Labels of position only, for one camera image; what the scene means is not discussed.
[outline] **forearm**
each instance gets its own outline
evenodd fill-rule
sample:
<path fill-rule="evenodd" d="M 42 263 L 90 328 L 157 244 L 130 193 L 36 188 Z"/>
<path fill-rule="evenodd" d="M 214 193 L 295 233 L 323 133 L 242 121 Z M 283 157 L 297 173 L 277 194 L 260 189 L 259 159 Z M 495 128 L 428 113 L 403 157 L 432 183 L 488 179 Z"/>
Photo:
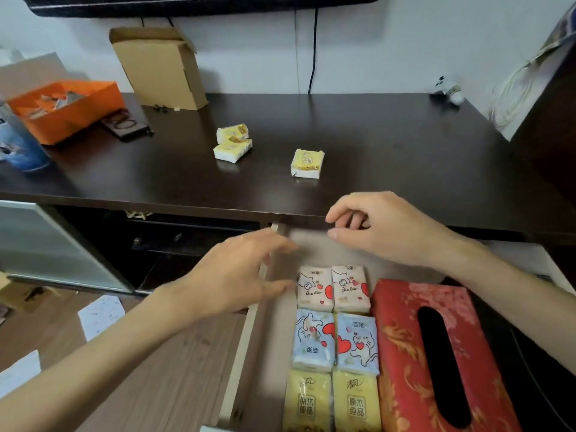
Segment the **forearm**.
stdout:
<path fill-rule="evenodd" d="M 576 297 L 460 240 L 436 267 L 470 288 L 576 374 Z"/>
<path fill-rule="evenodd" d="M 74 431 L 173 334 L 158 301 L 148 297 L 97 338 L 0 400 L 12 432 Z"/>

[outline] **person's left hand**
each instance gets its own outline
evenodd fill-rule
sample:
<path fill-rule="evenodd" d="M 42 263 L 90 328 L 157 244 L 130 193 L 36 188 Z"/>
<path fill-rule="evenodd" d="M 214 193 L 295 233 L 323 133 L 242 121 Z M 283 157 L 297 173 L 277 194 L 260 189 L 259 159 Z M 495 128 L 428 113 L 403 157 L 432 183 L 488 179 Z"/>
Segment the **person's left hand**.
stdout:
<path fill-rule="evenodd" d="M 190 273 L 157 288 L 151 298 L 157 297 L 176 331 L 204 317 L 246 308 L 296 286 L 294 280 L 267 282 L 258 276 L 270 253 L 296 248 L 271 228 L 229 238 L 214 246 Z"/>

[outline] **blue canister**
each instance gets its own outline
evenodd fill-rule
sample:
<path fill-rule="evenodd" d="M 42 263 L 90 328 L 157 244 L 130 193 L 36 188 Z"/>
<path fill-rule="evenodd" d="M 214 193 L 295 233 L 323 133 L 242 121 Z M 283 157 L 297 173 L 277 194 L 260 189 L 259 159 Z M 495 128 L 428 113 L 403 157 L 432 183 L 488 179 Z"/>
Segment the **blue canister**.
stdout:
<path fill-rule="evenodd" d="M 21 121 L 12 127 L 5 117 L 7 105 L 0 106 L 0 152 L 12 166 L 22 171 L 39 170 L 50 163 L 50 157 L 46 154 L 40 143 L 34 138 Z"/>

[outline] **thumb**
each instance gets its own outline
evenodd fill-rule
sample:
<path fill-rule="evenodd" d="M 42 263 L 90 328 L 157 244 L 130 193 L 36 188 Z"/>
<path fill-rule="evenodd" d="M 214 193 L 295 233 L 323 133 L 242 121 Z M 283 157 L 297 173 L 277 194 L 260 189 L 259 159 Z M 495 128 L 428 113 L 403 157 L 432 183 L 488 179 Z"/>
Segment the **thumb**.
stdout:
<path fill-rule="evenodd" d="M 289 279 L 262 282 L 262 299 L 268 300 L 281 296 L 286 291 L 293 290 L 294 288 L 296 288 L 296 282 Z"/>
<path fill-rule="evenodd" d="M 328 236 L 336 242 L 348 247 L 363 248 L 365 247 L 363 243 L 366 240 L 366 233 L 368 232 L 368 230 L 352 230 L 343 227 L 335 227 L 328 231 Z"/>

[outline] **hand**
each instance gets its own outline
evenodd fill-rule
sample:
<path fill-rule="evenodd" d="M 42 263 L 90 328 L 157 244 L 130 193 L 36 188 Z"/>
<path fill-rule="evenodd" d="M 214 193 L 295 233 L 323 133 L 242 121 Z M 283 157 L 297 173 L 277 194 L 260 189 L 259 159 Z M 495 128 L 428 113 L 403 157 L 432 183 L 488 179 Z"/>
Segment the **hand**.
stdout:
<path fill-rule="evenodd" d="M 175 330 L 182 330 L 198 319 L 237 311 L 294 288 L 294 280 L 266 282 L 258 271 L 261 263 L 270 263 L 270 253 L 288 253 L 296 247 L 270 228 L 229 238 L 214 246 L 190 273 L 157 288 L 152 296 L 161 298 Z"/>
<path fill-rule="evenodd" d="M 467 240 L 393 192 L 346 195 L 332 206 L 326 221 L 335 223 L 328 236 L 341 244 L 400 264 L 441 271 L 448 250 Z M 360 226 L 368 228 L 359 230 Z"/>

